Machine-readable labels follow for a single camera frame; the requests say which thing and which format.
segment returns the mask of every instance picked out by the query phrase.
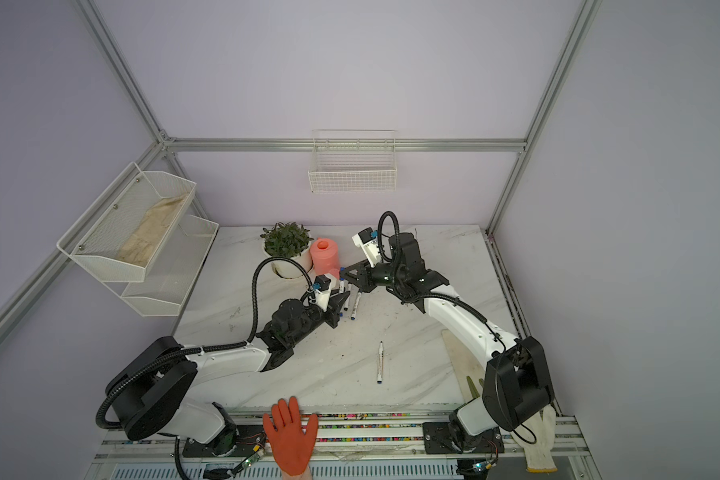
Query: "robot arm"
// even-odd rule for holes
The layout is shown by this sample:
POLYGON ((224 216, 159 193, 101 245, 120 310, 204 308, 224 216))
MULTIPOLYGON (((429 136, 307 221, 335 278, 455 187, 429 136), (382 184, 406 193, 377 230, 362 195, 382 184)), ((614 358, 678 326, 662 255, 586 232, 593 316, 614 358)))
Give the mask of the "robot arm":
POLYGON ((485 365, 482 397, 451 415, 457 443, 497 426, 511 432, 554 400, 544 349, 537 340, 521 340, 461 301, 448 279, 426 268, 413 234, 391 236, 394 260, 384 263, 379 235, 370 228, 355 235, 366 260, 346 267, 344 277, 363 292, 385 286, 401 302, 415 304, 443 323, 485 365))
MULTIPOLYGON (((536 340, 520 340, 461 301, 448 279, 426 268, 412 234, 403 232, 391 237, 393 261, 387 262, 377 235, 370 228, 355 235, 355 245, 362 248, 367 259, 346 267, 344 277, 362 292, 384 286, 401 302, 415 304, 421 312, 442 322, 486 365, 482 397, 451 414, 449 428, 456 445, 497 426, 515 430, 554 399, 544 350, 536 340)), ((200 353, 179 357, 132 382, 112 403, 128 438, 170 433, 210 443, 217 455, 223 455, 229 438, 235 435, 234 423, 217 404, 186 398, 187 391, 222 376, 277 368, 293 355, 293 347, 319 325, 327 323, 336 328, 338 313, 349 293, 336 293, 335 285, 332 276, 318 276, 314 297, 306 306, 304 300, 310 292, 300 300, 283 301, 256 338, 240 348, 213 353, 200 349, 200 353)), ((107 394, 129 375, 179 349, 182 346, 172 337, 155 341, 115 377, 107 394)))

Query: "black cable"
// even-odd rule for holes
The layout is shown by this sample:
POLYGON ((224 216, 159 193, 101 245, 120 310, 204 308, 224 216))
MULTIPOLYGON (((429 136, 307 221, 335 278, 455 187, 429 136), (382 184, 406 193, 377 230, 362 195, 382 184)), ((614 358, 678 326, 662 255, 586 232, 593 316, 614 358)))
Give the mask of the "black cable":
MULTIPOLYGON (((496 375, 494 376, 494 388, 496 390, 496 399, 498 401, 498 398, 499 398, 499 375, 498 375, 499 365, 501 364, 502 357, 506 358, 506 356, 507 356, 507 345, 504 344, 504 342, 501 340, 499 335, 492 328, 490 328, 488 319, 486 319, 482 313, 478 312, 475 308, 472 307, 472 305, 469 305, 468 303, 462 301, 459 298, 456 298, 455 296, 445 295, 443 293, 434 293, 434 292, 420 293, 418 295, 414 295, 409 298, 406 298, 402 302, 403 303, 413 303, 413 302, 418 302, 419 300, 422 300, 425 298, 436 298, 436 299, 440 299, 440 300, 445 300, 447 302, 451 302, 455 305, 460 306, 467 312, 470 312, 476 319, 480 320, 480 322, 485 324, 485 327, 488 328, 488 331, 490 332, 490 334, 493 335, 494 339, 501 344, 502 351, 501 351, 501 353, 499 353, 498 360, 496 361, 496 375)), ((501 415, 504 417, 504 420, 506 420, 507 424, 511 425, 512 421, 510 420, 507 413, 504 412, 504 408, 502 407, 501 402, 498 402, 498 404, 499 404, 499 410, 501 411, 501 415)), ((525 425, 523 425, 523 427, 528 429, 528 431, 530 432, 530 429, 528 427, 526 427, 525 425)), ((536 443, 536 435, 533 432, 530 432, 530 433, 531 433, 531 435, 534 436, 534 443, 530 443, 530 442, 527 442, 527 443, 529 445, 533 445, 536 443)))
POLYGON ((392 264, 392 272, 389 274, 389 281, 392 284, 392 288, 387 287, 387 292, 395 296, 400 296, 398 292, 398 268, 402 261, 402 256, 400 255, 400 224, 394 212, 387 210, 378 219, 376 241, 378 242, 378 251, 382 255, 382 259, 392 264), (387 217, 392 219, 392 227, 394 228, 394 252, 391 252, 392 256, 387 256, 384 253, 384 242, 382 242, 382 236, 385 236, 382 233, 382 229, 384 228, 384 220, 386 220, 387 217))
POLYGON ((192 480, 184 473, 184 469, 181 467, 181 460, 179 460, 179 437, 176 437, 176 441, 173 443, 173 463, 176 464, 176 471, 179 473, 181 480, 192 480))
POLYGON ((259 305, 258 305, 258 299, 256 297, 256 281, 259 279, 259 272, 261 272, 261 269, 264 267, 264 265, 273 262, 275 260, 284 260, 285 262, 289 262, 290 264, 294 264, 298 267, 298 269, 302 272, 304 277, 307 279, 307 290, 312 290, 312 281, 309 279, 309 274, 304 270, 304 267, 299 265, 294 260, 291 260, 289 258, 280 257, 280 256, 270 256, 269 258, 265 259, 263 262, 259 264, 259 266, 256 268, 256 272, 253 274, 253 285, 251 288, 252 296, 253 296, 253 327, 251 328, 251 335, 249 336, 247 341, 244 342, 235 342, 235 343, 225 343, 222 345, 209 345, 209 346, 194 346, 188 349, 181 349, 176 350, 174 352, 167 353, 163 356, 160 356, 156 359, 154 359, 152 362, 148 363, 144 367, 142 367, 139 370, 136 370, 136 372, 123 380, 122 382, 118 383, 113 389, 110 390, 110 392, 106 395, 106 398, 99 406, 98 411, 96 411, 96 425, 99 428, 104 428, 105 430, 113 430, 116 428, 122 428, 122 424, 120 422, 111 422, 106 419, 106 412, 110 409, 112 404, 114 403, 115 399, 120 396, 120 394, 127 388, 131 383, 135 382, 136 380, 142 378, 144 375, 151 374, 155 370, 158 370, 162 366, 171 363, 172 361, 179 359, 183 356, 187 355, 196 355, 201 352, 220 352, 223 350, 234 350, 239 349, 244 346, 246 346, 248 343, 253 341, 254 336, 256 335, 256 330, 259 325, 259 305))
POLYGON ((517 430, 512 430, 512 433, 515 434, 516 436, 518 436, 520 440, 522 440, 523 442, 526 442, 528 445, 536 445, 536 442, 538 442, 539 439, 536 438, 536 434, 534 433, 534 431, 531 430, 530 428, 526 427, 525 424, 523 424, 523 423, 521 423, 520 426, 525 428, 526 430, 528 430, 528 432, 530 432, 530 434, 532 436, 534 436, 534 440, 532 442, 528 442, 528 440, 523 438, 523 436, 520 435, 517 430))
POLYGON ((264 268, 264 265, 274 262, 276 260, 282 260, 284 262, 288 262, 289 264, 295 265, 301 272, 302 275, 304 275, 304 278, 307 279, 307 291, 312 290, 312 280, 309 278, 309 274, 306 270, 304 270, 304 267, 298 264, 298 262, 291 260, 289 258, 285 258, 284 256, 270 256, 267 259, 264 259, 259 266, 256 268, 256 271, 253 272, 253 282, 251 284, 251 297, 252 297, 252 305, 253 305, 253 324, 251 325, 251 334, 248 335, 248 341, 252 342, 253 339, 256 337, 256 331, 259 329, 259 299, 256 296, 256 282, 259 280, 259 272, 262 271, 262 268, 264 268))

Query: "pink bottle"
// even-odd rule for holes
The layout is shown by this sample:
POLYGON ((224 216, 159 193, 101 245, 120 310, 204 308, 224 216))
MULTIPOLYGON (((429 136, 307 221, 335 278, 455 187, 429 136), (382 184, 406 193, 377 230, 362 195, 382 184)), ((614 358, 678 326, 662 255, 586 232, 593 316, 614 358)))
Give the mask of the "pink bottle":
POLYGON ((333 274, 338 280, 338 245, 329 238, 317 238, 309 247, 312 262, 315 264, 315 274, 333 274))

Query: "white mesh shelf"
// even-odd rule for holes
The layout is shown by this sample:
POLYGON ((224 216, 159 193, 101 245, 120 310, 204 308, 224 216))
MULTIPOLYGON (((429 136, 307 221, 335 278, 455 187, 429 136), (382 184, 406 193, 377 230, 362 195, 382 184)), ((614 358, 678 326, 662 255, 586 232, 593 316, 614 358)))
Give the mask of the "white mesh shelf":
POLYGON ((135 168, 138 173, 74 249, 68 252, 58 244, 60 250, 102 283, 144 282, 195 196, 196 184, 186 178, 161 171, 141 171, 135 164, 128 168, 135 168), (149 208, 163 198, 182 195, 186 198, 145 265, 116 258, 149 208))
POLYGON ((120 298, 142 316, 179 315, 218 229, 184 215, 144 282, 128 283, 120 298))
POLYGON ((390 191, 397 185, 394 141, 316 140, 309 168, 312 192, 390 191))

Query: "orange glove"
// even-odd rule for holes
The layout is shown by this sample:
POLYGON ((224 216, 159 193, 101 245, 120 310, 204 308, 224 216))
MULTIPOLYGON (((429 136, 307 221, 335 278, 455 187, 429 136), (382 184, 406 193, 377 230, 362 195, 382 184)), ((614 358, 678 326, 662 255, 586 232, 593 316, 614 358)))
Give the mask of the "orange glove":
POLYGON ((291 476, 301 475, 307 470, 317 438, 317 415, 313 413, 309 417, 307 430, 302 433, 302 417, 298 413, 296 397, 291 397, 288 405, 280 398, 277 405, 272 406, 272 419, 264 414, 264 432, 281 470, 291 476))

